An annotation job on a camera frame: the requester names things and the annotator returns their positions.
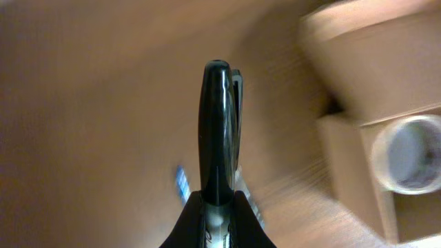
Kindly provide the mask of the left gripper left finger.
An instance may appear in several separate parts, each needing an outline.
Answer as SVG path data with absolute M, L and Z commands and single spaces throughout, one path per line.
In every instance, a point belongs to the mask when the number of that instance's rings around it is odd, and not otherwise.
M 203 247 L 203 203 L 199 191 L 192 192 L 173 230 L 160 248 Z

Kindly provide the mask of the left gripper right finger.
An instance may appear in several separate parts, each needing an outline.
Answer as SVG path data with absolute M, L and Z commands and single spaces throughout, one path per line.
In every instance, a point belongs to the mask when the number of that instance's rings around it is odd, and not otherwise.
M 234 247 L 276 248 L 254 215 L 245 194 L 236 191 L 233 203 Z

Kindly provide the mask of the black white marker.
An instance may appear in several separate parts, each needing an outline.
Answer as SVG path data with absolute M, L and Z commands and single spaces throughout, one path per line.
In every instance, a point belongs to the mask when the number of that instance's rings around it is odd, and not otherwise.
M 202 247 L 231 247 L 235 173 L 240 151 L 243 77 L 228 62 L 204 69 L 198 111 L 198 157 L 203 202 Z

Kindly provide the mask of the beige masking tape roll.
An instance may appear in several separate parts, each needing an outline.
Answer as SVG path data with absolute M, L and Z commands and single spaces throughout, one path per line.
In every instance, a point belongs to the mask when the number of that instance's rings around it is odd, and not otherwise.
M 371 165 L 377 181 L 404 195 L 440 189 L 440 117 L 408 116 L 392 121 L 375 137 Z

